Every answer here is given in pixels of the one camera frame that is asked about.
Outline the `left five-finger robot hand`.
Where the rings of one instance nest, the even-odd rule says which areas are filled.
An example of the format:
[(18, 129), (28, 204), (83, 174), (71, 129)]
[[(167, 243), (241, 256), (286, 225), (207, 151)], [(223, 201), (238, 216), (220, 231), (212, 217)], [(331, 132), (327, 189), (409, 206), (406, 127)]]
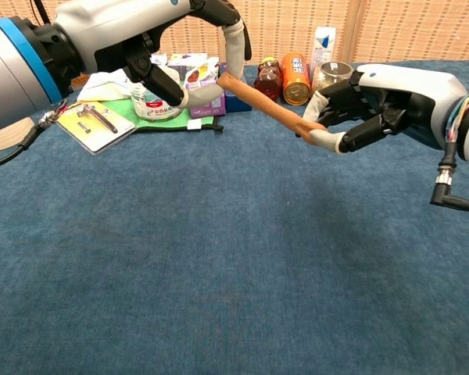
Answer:
[(57, 8), (54, 24), (77, 50), (84, 73), (127, 68), (131, 81), (173, 107), (191, 109), (219, 97), (223, 88), (209, 84), (191, 93), (151, 62), (165, 29), (186, 16), (221, 28), (227, 71), (241, 78), (252, 49), (242, 16), (229, 1), (69, 1)]

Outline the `right five-finger robot hand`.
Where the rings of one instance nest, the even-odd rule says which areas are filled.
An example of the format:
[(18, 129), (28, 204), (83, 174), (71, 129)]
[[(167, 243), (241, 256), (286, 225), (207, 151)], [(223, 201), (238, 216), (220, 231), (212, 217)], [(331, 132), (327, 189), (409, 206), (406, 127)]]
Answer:
[(354, 152), (397, 134), (442, 149), (449, 115), (466, 94), (451, 73), (363, 64), (349, 78), (316, 91), (303, 118), (324, 127), (359, 121), (346, 132), (316, 138), (332, 152)]

